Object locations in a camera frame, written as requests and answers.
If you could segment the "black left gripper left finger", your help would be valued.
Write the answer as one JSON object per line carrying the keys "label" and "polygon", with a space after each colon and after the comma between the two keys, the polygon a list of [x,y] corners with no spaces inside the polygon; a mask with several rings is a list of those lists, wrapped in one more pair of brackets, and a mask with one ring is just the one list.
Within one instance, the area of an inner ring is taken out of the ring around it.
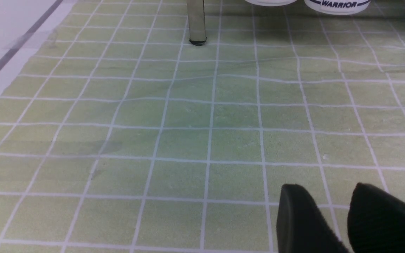
{"label": "black left gripper left finger", "polygon": [[279,253],[347,253],[313,197],[301,185],[283,184],[276,221]]}

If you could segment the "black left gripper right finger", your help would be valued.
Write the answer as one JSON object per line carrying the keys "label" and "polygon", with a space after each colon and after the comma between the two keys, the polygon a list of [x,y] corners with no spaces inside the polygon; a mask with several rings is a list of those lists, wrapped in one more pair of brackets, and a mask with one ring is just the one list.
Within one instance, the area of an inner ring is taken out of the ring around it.
{"label": "black left gripper right finger", "polygon": [[368,183],[357,183],[347,217],[355,253],[405,253],[405,202]]}

